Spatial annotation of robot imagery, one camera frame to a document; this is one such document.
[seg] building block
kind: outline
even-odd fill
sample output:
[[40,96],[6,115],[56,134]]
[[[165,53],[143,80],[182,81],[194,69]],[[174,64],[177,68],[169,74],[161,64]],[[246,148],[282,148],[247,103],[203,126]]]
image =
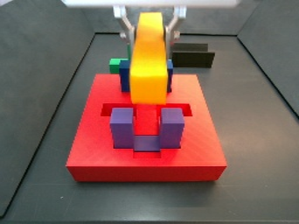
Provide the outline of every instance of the building block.
[[114,108],[110,118],[110,128],[115,149],[133,149],[135,147],[134,109]]
[[127,59],[111,59],[109,62],[109,68],[111,74],[119,74],[119,63],[122,60]]
[[163,108],[159,133],[162,148],[182,148],[183,127],[183,110],[181,108]]
[[173,51],[173,64],[175,67],[211,68],[215,52],[179,52]]
[[137,104],[135,134],[139,136],[159,135],[159,118],[155,105]]
[[179,150],[135,152],[114,149],[107,103],[130,104],[119,91],[118,75],[97,75],[67,168],[77,181],[213,181],[227,167],[197,75],[173,76],[173,92],[166,107],[182,107],[185,131]]
[[159,136],[135,136],[135,151],[137,152],[159,152],[161,140]]
[[166,104],[167,61],[161,12],[141,13],[130,71],[133,103]]
[[122,60],[119,64],[119,77],[122,92],[130,92],[130,60]]
[[209,44],[199,44],[199,43],[174,43],[173,45],[173,52],[207,52],[209,51]]
[[174,62],[170,59],[167,60],[167,73],[169,73],[167,93],[171,93],[173,92],[173,79],[174,79]]

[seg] yellow arch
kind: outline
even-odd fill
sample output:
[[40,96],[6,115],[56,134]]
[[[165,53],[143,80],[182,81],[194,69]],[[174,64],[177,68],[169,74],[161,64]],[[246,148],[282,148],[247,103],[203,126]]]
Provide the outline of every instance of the yellow arch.
[[166,104],[167,79],[163,15],[142,13],[131,61],[133,103]]

